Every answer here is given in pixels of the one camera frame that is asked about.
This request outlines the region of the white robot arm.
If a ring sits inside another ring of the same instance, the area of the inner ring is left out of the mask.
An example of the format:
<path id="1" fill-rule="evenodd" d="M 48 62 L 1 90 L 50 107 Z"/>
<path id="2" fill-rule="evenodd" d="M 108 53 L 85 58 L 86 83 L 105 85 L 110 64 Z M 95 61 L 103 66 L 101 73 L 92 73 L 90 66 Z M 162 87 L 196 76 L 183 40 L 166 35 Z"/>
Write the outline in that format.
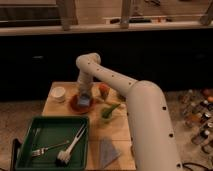
<path id="1" fill-rule="evenodd" d="M 107 69 L 100 62 L 97 53 L 79 56 L 79 76 L 84 81 L 96 77 L 126 98 L 136 171 L 183 171 L 161 88 Z"/>

